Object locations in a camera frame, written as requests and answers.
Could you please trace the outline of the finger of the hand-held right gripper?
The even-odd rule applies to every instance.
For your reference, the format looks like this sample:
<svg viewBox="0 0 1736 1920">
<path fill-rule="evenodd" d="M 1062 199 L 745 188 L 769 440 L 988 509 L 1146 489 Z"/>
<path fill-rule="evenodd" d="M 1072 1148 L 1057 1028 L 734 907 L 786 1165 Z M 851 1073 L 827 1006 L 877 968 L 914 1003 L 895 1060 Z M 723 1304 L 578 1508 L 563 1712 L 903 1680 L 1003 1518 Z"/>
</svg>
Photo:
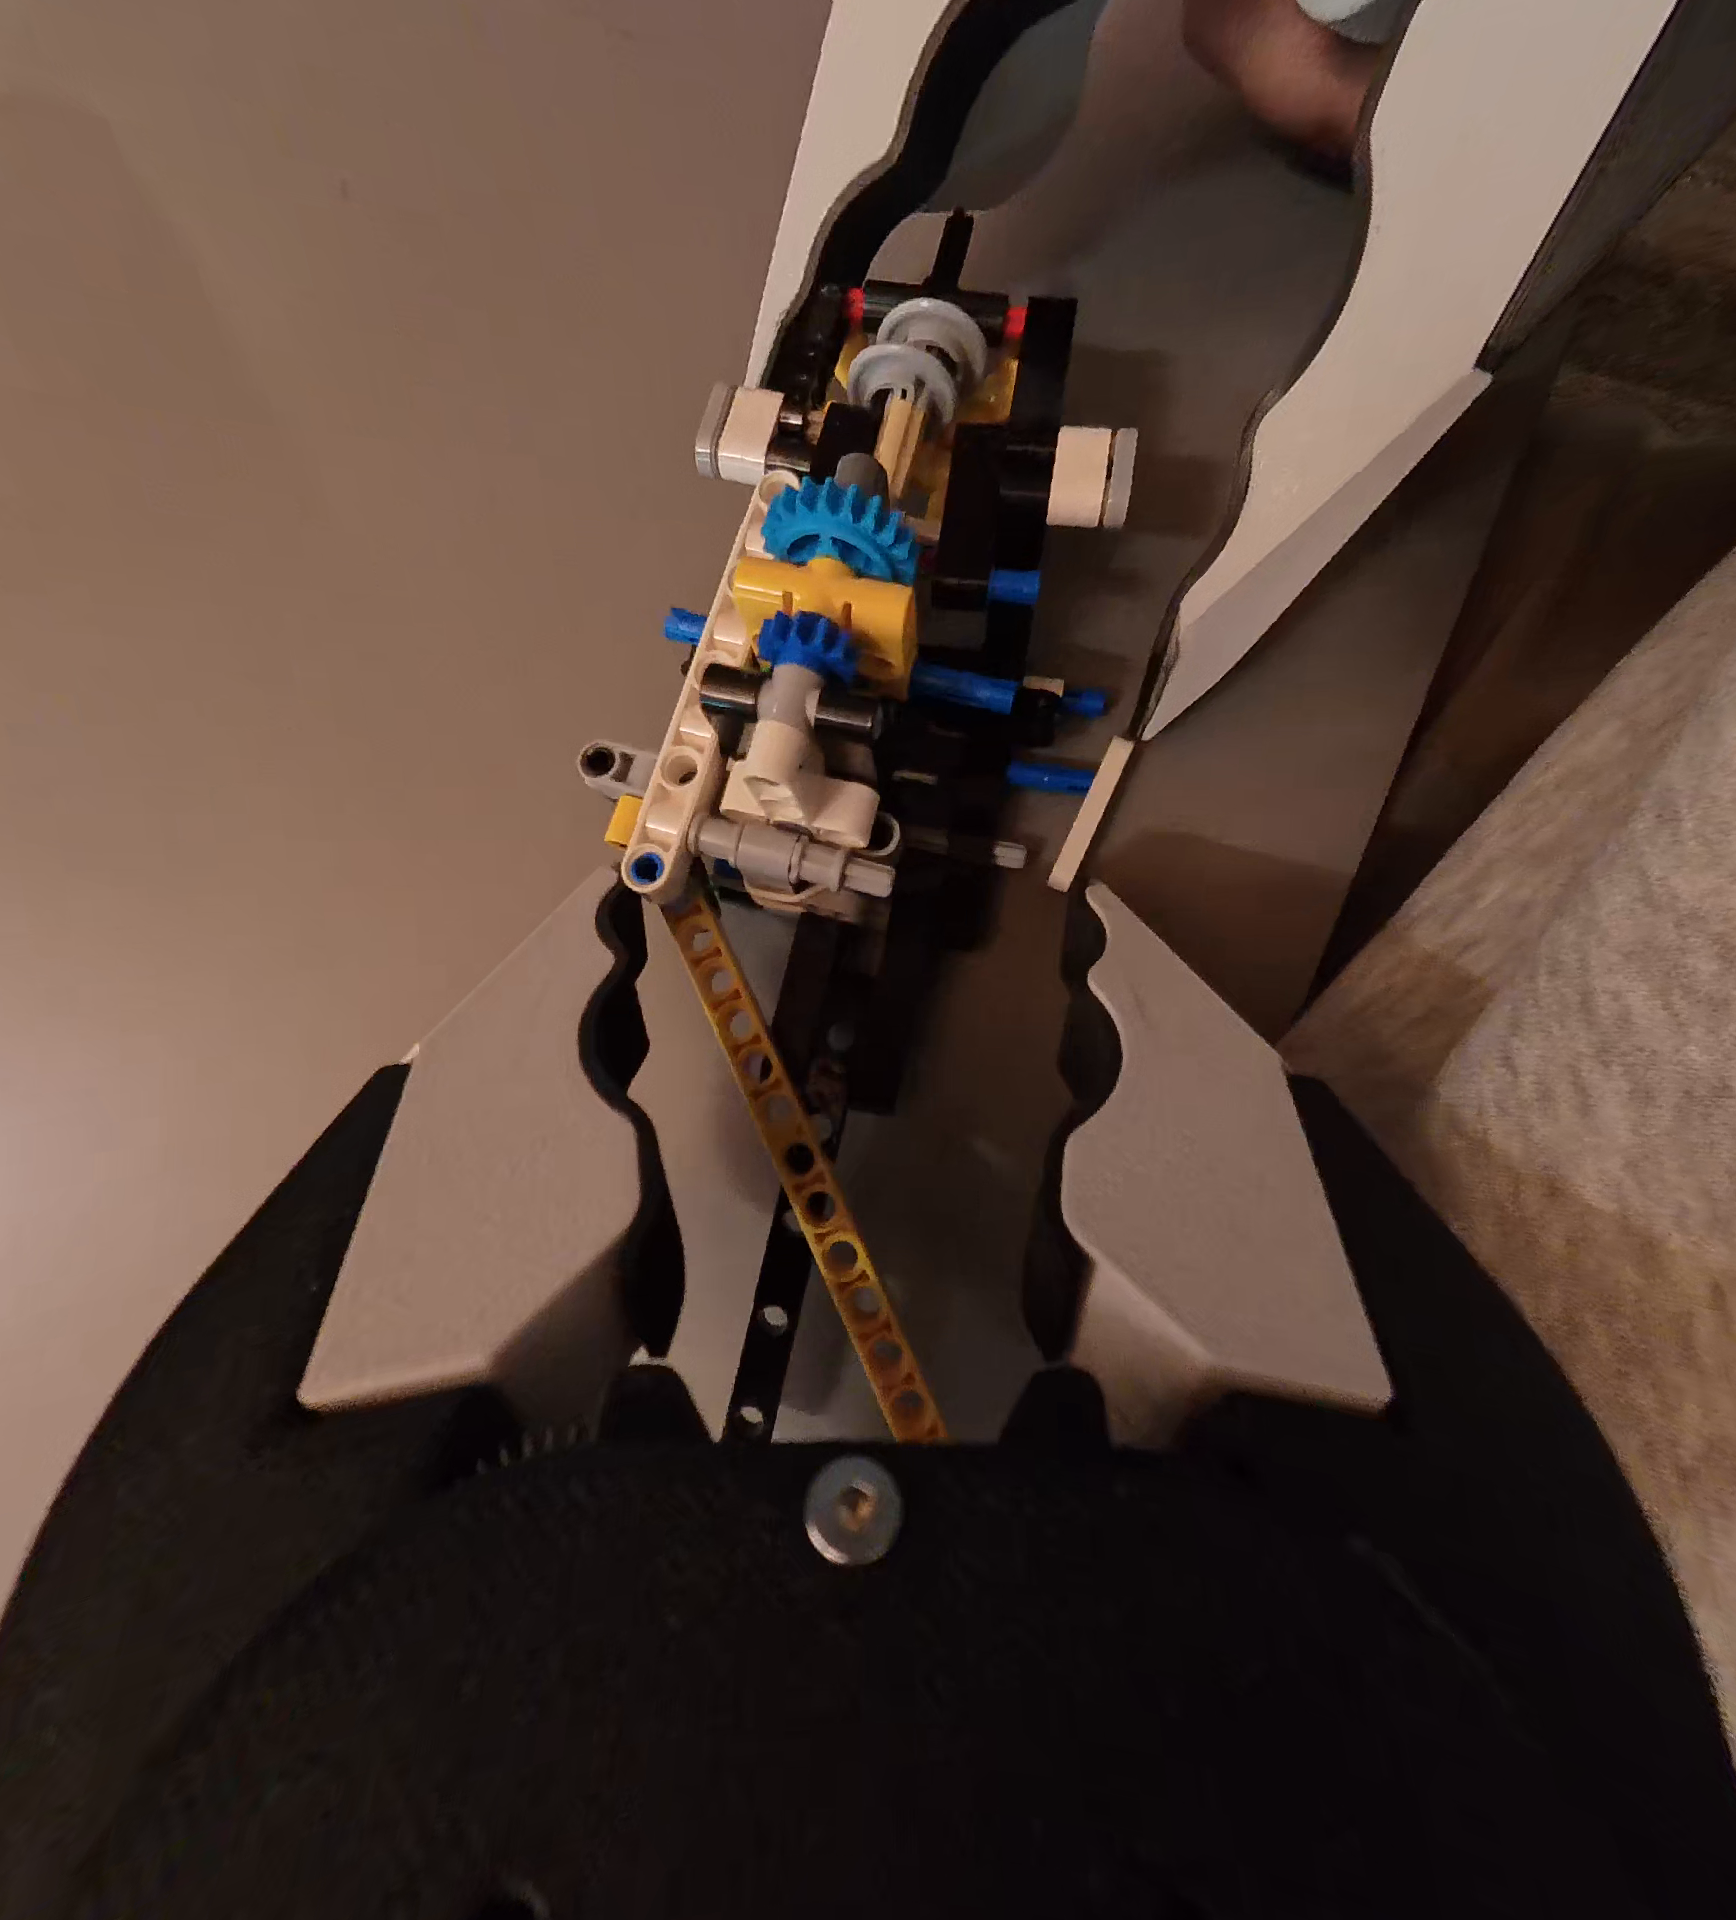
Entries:
<svg viewBox="0 0 1736 1920">
<path fill-rule="evenodd" d="M 1057 154 L 1105 6 L 829 6 L 745 388 L 907 214 L 990 212 Z"/>
<path fill-rule="evenodd" d="M 1179 595 L 1135 739 L 1217 686 L 1487 392 L 1483 348 L 1670 11 L 1412 11 L 1361 136 L 1354 276 L 1249 430 L 1236 514 Z"/>
</svg>

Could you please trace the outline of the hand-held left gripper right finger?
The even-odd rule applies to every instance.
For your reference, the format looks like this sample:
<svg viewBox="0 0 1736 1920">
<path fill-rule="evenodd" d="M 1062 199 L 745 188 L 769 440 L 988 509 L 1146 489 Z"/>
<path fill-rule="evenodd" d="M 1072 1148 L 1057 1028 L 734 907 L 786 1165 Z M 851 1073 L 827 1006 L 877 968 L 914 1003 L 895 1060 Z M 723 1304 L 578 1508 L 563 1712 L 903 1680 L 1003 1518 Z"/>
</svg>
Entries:
<svg viewBox="0 0 1736 1920">
<path fill-rule="evenodd" d="M 1391 1399 L 1279 1053 L 1131 907 L 1072 900 L 1031 1330 L 1117 1447 L 1169 1452 L 1230 1395 Z"/>
</svg>

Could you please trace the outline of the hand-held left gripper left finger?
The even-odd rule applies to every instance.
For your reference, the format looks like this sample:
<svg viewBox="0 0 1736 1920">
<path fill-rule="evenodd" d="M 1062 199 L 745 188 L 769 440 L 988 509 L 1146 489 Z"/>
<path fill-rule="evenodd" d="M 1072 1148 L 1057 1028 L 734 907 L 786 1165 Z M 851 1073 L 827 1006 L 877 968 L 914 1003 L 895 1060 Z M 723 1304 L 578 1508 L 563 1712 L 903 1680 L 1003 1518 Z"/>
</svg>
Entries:
<svg viewBox="0 0 1736 1920">
<path fill-rule="evenodd" d="M 490 1386 L 594 1426 L 665 1354 L 682 1239 L 633 1100 L 646 1053 L 639 898 L 578 889 L 407 1060 L 301 1400 L 332 1412 Z"/>
</svg>

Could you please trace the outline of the small white lego beam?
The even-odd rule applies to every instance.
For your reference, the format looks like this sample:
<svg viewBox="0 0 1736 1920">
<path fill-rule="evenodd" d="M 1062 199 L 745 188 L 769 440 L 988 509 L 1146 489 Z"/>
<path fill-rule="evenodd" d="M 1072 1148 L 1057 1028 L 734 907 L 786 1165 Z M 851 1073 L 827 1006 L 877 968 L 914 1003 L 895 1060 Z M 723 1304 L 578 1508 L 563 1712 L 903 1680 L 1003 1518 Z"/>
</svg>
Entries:
<svg viewBox="0 0 1736 1920">
<path fill-rule="evenodd" d="M 1084 869 L 1087 864 L 1087 850 L 1092 850 L 1092 841 L 1096 832 L 1105 829 L 1106 812 L 1111 812 L 1111 802 L 1120 793 L 1120 782 L 1128 772 L 1135 756 L 1135 739 L 1128 734 L 1117 734 L 1106 740 L 1106 750 L 1098 753 L 1096 769 L 1092 769 L 1092 782 L 1076 806 L 1076 815 L 1072 815 L 1072 829 L 1068 835 L 1062 841 L 1062 850 L 1054 856 L 1049 864 L 1049 889 L 1057 893 L 1068 893 L 1076 874 Z"/>
</svg>

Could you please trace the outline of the lego vehicle chassis assembly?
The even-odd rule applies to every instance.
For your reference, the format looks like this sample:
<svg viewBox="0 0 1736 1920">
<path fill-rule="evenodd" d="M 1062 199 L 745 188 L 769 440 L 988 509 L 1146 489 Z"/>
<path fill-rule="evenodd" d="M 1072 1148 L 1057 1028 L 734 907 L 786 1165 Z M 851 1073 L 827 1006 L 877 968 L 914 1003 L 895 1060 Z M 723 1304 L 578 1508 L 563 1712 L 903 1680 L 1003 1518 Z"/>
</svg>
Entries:
<svg viewBox="0 0 1736 1920">
<path fill-rule="evenodd" d="M 762 388 L 717 388 L 697 473 L 749 489 L 656 750 L 594 740 L 621 884 L 660 911 L 777 1176 L 729 1431 L 772 1435 L 814 1286 L 895 1444 L 949 1435 L 837 1184 L 888 1115 L 944 956 L 973 949 L 1011 798 L 1079 806 L 1072 729 L 1117 696 L 1031 672 L 1049 530 L 1120 530 L 1135 433 L 1068 427 L 1072 298 L 966 276 L 949 212 L 919 276 L 821 284 Z"/>
</svg>

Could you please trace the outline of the person's right hand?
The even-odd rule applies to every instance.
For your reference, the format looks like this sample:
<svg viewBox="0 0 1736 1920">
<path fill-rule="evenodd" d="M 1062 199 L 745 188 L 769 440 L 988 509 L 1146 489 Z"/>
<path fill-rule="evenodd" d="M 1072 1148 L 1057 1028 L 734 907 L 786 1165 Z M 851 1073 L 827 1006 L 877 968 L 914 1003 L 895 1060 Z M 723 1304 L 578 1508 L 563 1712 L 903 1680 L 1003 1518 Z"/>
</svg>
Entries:
<svg viewBox="0 0 1736 1920">
<path fill-rule="evenodd" d="M 1386 30 L 1366 6 L 1183 6 L 1188 59 L 1287 154 L 1347 167 Z"/>
</svg>

